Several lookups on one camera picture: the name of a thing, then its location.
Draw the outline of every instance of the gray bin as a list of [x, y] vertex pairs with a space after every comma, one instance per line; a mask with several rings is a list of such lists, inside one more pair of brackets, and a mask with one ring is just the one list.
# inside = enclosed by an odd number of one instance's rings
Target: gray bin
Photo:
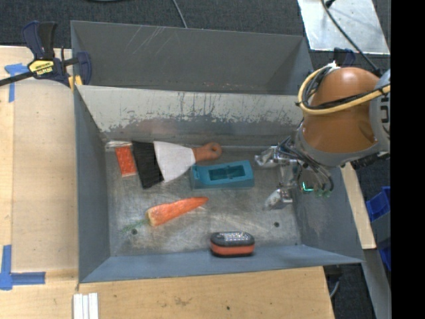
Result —
[[[254, 165], [301, 121], [296, 94], [311, 71], [303, 37], [108, 23], [71, 23], [72, 50], [93, 76], [74, 94], [79, 280], [98, 282], [359, 263], [363, 251], [339, 168], [329, 199], [298, 195], [262, 210], [278, 170]], [[249, 160], [250, 189], [192, 190], [189, 172], [150, 189], [122, 177], [111, 141], [223, 146], [216, 163]], [[209, 202], [160, 227], [128, 225], [159, 203]], [[209, 251], [214, 231], [244, 230], [254, 254]]]

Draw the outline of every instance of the blue plastic container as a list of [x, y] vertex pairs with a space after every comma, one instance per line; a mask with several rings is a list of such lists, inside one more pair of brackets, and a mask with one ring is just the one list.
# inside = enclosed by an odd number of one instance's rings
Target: blue plastic container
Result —
[[249, 161], [191, 167], [193, 189], [251, 188], [254, 174]]
[[[380, 193], [366, 202], [367, 212], [369, 213], [369, 219], [371, 219], [371, 221], [378, 219], [391, 210], [390, 187], [382, 187], [381, 189], [382, 191]], [[385, 264], [386, 268], [391, 271], [391, 244], [380, 249], [379, 253], [381, 254], [382, 262]]]

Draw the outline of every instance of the yellow cable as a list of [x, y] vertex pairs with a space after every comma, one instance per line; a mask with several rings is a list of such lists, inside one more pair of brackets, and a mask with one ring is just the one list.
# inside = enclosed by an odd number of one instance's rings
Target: yellow cable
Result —
[[351, 108], [353, 106], [362, 104], [364, 102], [367, 102], [369, 100], [372, 100], [373, 98], [379, 97], [382, 95], [382, 93], [387, 94], [391, 91], [391, 85], [388, 84], [384, 87], [381, 88], [381, 90], [374, 90], [372, 91], [370, 94], [368, 94], [367, 96], [364, 97], [360, 97], [356, 100], [352, 100], [350, 102], [341, 104], [341, 105], [337, 105], [337, 106], [332, 106], [330, 108], [326, 108], [326, 109], [321, 109], [321, 110], [312, 110], [309, 109], [307, 106], [304, 105], [303, 103], [303, 91], [305, 86], [310, 82], [310, 80], [312, 80], [320, 71], [322, 70], [322, 68], [320, 68], [319, 70], [316, 70], [315, 72], [311, 73], [303, 82], [303, 84], [301, 85], [301, 87], [299, 88], [299, 92], [298, 92], [298, 106], [306, 113], [308, 114], [313, 114], [313, 115], [321, 115], [321, 114], [330, 114], [332, 112], [337, 112], [337, 111], [341, 111], [341, 110], [345, 110], [348, 108]]

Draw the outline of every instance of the wooden handle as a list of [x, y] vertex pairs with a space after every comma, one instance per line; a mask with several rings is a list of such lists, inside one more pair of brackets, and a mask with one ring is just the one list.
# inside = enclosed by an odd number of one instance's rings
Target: wooden handle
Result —
[[210, 142], [192, 150], [196, 162], [216, 160], [222, 153], [221, 145], [216, 142]]

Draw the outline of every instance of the bin floor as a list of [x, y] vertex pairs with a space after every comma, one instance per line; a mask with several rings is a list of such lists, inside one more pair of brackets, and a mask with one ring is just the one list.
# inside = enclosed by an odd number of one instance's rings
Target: bin floor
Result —
[[[278, 185], [278, 170], [256, 166], [258, 149], [224, 149], [209, 164], [248, 160], [254, 187], [248, 189], [192, 190], [189, 171], [168, 183], [143, 189], [138, 175], [122, 177], [114, 152], [106, 152], [108, 211], [112, 256], [176, 253], [206, 249], [215, 231], [247, 231], [256, 245], [297, 245], [300, 233], [292, 204], [283, 209], [263, 210], [266, 198]], [[207, 196], [208, 202], [158, 227], [141, 224], [148, 208], [192, 196]]]

